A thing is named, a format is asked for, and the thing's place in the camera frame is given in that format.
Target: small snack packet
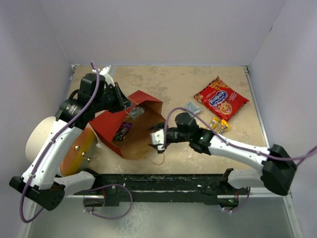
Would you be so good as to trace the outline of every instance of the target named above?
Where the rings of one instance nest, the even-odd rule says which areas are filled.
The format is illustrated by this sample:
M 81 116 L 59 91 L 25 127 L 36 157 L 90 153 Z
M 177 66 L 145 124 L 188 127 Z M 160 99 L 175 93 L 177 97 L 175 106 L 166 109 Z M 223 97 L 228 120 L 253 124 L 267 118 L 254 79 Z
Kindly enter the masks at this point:
M 217 133 L 222 135 L 225 131 L 227 131 L 229 129 L 230 129 L 230 126 L 229 126 L 228 122 L 226 122 L 224 119 L 222 119 L 220 129 L 217 131 Z
M 219 121 L 220 121 L 220 120 L 219 120 L 217 117 L 213 117 L 209 126 L 210 126 L 212 129 L 215 129 L 216 126 L 218 125 L 218 122 L 219 122 Z
M 136 106 L 129 112 L 129 115 L 132 119 L 135 119 L 138 115 L 141 115 L 143 113 L 144 113 L 144 109 L 141 108 L 140 106 Z
M 200 107 L 196 106 L 192 102 L 188 102 L 184 108 L 191 111 L 195 115 L 202 111 L 202 109 Z
M 229 121 L 249 101 L 229 88 L 219 77 L 194 98 L 226 121 Z
M 129 130 L 131 129 L 132 123 L 130 122 L 123 122 L 121 123 L 121 126 L 117 130 L 116 134 L 113 137 L 113 140 L 115 141 L 122 141 L 124 137 L 127 135 Z

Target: red snack bag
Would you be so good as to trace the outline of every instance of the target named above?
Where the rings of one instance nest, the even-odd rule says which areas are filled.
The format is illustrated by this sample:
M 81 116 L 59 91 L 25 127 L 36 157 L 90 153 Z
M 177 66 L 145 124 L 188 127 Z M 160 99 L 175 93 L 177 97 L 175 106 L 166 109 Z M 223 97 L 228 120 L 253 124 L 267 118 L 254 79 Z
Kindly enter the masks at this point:
M 229 88 L 219 76 L 194 98 L 226 121 L 229 121 L 249 101 Z

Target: white cylinder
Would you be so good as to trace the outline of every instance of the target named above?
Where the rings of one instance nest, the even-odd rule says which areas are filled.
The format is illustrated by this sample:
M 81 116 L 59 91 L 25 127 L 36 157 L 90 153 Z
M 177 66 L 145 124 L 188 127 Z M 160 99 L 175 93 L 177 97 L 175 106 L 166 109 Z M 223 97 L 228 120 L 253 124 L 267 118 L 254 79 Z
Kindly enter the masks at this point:
M 30 135 L 25 147 L 25 155 L 28 161 L 33 162 L 49 136 L 55 117 L 45 118 Z

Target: gray wall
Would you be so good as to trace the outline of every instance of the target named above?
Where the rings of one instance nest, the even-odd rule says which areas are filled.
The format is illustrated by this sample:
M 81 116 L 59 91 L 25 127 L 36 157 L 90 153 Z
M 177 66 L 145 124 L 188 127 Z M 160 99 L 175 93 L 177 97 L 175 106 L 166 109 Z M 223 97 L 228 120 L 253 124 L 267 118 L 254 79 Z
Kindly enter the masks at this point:
M 27 139 L 56 112 L 71 67 L 34 0 L 0 0 L 0 56 L 0 236 L 14 238 L 20 195 L 8 183 L 26 170 Z
M 292 156 L 317 142 L 317 1 L 288 0 L 251 65 L 251 80 L 271 144 Z M 317 156 L 299 168 L 292 191 L 307 238 L 317 236 Z
M 285 0 L 39 0 L 71 63 L 250 64 Z

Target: enclosure floor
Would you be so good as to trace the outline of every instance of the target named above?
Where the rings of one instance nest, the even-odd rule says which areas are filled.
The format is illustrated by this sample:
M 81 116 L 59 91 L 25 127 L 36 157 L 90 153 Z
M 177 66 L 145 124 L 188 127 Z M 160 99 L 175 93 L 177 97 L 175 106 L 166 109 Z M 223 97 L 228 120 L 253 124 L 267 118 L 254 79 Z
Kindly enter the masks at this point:
M 78 66 L 70 91 L 79 88 L 81 77 L 89 72 L 91 72 L 90 67 Z M 225 132 L 224 136 L 256 146 L 264 146 L 261 126 L 243 67 L 118 66 L 115 68 L 113 78 L 127 96 L 142 90 L 162 100 L 162 115 L 165 118 L 173 108 L 185 106 L 191 101 L 203 109 L 199 116 L 210 123 L 214 114 L 195 101 L 193 96 L 217 76 L 233 90 L 250 100 L 229 121 L 231 129 Z M 177 113 L 172 116 L 170 126 L 175 126 L 176 115 Z M 163 160 L 163 155 L 158 155 L 154 149 L 148 157 L 156 163 L 161 163 Z M 102 144 L 101 148 L 97 148 L 89 167 L 97 173 L 210 174 L 223 173 L 227 168 L 246 169 L 248 166 L 224 157 L 198 154 L 188 146 L 188 143 L 178 143 L 169 145 L 165 152 L 165 162 L 160 166 L 154 165 L 147 157 L 139 161 L 123 159 Z

